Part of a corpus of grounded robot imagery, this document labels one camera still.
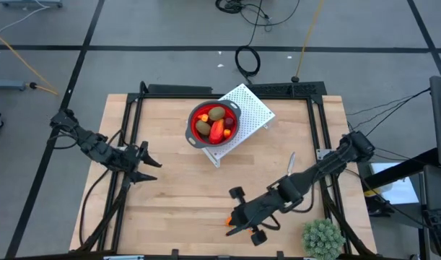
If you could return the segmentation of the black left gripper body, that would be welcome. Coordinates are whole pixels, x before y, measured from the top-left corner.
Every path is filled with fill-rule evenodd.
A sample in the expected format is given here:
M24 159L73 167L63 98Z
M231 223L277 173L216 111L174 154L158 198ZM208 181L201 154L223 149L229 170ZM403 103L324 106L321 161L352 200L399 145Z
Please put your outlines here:
M139 172L139 164L142 162L142 143L139 147L114 147L114 151L118 156L117 169L123 171L125 176L130 180L128 177L129 173Z

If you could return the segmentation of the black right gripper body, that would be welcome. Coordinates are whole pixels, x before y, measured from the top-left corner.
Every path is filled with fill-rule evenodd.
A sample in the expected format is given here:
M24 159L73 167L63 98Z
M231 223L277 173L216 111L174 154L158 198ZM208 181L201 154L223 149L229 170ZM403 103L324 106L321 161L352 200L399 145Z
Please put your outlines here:
M273 216L276 210L272 205L265 204L266 195L262 195L252 201L246 202L244 196L245 192L241 186L231 188L229 190L230 196L237 199L239 204L233 209L230 214L232 228L234 226L247 225L253 229L253 234L250 236L253 245L259 246L267 241L267 236L264 230L258 228L259 225L264 226L269 230L278 230L279 222Z

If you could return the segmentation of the brown kiwi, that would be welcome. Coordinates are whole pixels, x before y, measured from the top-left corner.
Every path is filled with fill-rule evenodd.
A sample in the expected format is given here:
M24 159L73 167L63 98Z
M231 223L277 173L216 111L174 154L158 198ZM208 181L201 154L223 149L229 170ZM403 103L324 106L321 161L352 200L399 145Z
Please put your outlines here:
M202 120L197 120L195 127L199 134L204 136L210 135L211 126L207 122Z
M211 121L218 121L224 118L225 113L226 110L222 106L217 106L209 110L208 116Z

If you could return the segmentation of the orange red mango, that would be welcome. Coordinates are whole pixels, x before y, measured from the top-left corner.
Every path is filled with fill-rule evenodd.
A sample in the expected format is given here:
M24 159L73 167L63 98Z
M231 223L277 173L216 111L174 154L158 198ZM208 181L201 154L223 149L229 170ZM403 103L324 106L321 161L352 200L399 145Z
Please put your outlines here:
M224 139L224 119L215 121L210 130L209 141L211 144L219 144Z

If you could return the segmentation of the red collapsible colander bowl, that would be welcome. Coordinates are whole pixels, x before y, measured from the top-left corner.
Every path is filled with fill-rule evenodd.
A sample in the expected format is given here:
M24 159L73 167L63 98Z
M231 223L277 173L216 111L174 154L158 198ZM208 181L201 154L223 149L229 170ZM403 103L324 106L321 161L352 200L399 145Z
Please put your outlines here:
M235 120L235 125L233 126L232 129L230 129L231 135L228 138L224 137L223 141L219 144L211 144L209 141L209 135L204 136L199 134L196 130L195 125L197 120L200 120L200 116L202 114L208 114L210 109L217 106L222 106L226 110L223 119L225 120L226 118L233 118ZM233 104L229 105L226 101L211 100L211 101L206 101L204 103L200 103L191 111L191 114L188 117L187 128L185 131L186 140L191 146L195 147L196 149L202 149L207 147L218 147L222 144L226 144L228 141L232 141L232 138L235 136L237 130L239 129L240 114L241 114L241 110L236 105ZM214 121L211 121L209 119L207 123L210 126L212 126Z

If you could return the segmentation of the green artificial plant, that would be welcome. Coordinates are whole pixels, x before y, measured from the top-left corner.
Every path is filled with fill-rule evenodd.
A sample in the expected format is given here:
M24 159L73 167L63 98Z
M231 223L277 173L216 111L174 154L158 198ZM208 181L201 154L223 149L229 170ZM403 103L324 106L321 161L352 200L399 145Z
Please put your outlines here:
M302 245L308 256L317 260L336 260L344 243L340 229L329 219L314 220L304 225Z

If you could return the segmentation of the black flat bar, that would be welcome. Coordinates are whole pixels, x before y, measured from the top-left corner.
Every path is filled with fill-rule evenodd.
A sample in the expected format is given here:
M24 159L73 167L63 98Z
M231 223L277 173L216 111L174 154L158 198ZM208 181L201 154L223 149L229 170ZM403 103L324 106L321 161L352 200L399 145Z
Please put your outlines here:
M211 87L190 86L190 85L173 85L173 84L150 84L149 93L153 94L212 94Z

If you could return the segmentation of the white perforated metal stand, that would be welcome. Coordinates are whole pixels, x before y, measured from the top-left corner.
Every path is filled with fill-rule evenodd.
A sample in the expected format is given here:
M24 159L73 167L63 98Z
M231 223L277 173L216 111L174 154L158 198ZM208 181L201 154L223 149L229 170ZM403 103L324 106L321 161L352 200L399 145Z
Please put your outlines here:
M218 147L207 147L201 150L211 160L216 168L220 167L220 160L238 145L252 136L260 128L267 129L267 124L275 117L275 114L244 84L223 95L219 101L226 101L229 105L236 105L241 114L239 117L239 129L226 144Z

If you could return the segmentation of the grey stand base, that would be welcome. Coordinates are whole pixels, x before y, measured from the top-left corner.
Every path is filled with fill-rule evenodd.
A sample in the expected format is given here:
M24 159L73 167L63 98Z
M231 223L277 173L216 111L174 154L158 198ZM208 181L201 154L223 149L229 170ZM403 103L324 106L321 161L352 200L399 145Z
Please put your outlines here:
M62 0L0 0L0 4L4 7L10 6L23 6L27 7L29 5L44 7L63 7Z
M0 79L0 90L19 90L25 91L26 83L17 80Z

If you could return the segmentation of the black diagonal beam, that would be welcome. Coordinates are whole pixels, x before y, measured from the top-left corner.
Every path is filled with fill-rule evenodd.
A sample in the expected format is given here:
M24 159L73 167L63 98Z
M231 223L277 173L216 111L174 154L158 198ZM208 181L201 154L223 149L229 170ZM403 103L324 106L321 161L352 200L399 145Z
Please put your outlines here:
M398 165L363 179L363 191L369 191L423 171L424 166L440 166L438 149L433 148Z

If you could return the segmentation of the dark grey panel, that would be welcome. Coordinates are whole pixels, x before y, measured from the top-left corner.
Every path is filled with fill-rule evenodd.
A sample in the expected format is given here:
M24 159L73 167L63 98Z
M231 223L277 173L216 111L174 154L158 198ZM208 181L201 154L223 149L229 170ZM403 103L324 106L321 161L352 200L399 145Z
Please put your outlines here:
M441 210L441 168L425 165L423 174L425 202L422 210Z

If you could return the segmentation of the black keyboard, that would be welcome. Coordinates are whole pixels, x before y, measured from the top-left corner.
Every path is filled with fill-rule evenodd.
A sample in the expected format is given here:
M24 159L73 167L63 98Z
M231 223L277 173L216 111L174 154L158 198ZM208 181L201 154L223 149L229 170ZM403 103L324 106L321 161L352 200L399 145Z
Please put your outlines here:
M435 253L441 256L441 209L426 209L423 211L429 236L433 242Z

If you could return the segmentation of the black perforated frame plate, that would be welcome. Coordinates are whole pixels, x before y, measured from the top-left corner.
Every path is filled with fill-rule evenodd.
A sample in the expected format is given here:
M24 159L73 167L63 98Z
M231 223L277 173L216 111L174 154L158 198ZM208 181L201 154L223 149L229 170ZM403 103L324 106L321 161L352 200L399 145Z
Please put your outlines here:
M288 82L270 84L248 84L247 88L263 100L313 100L322 103L327 95L324 82Z

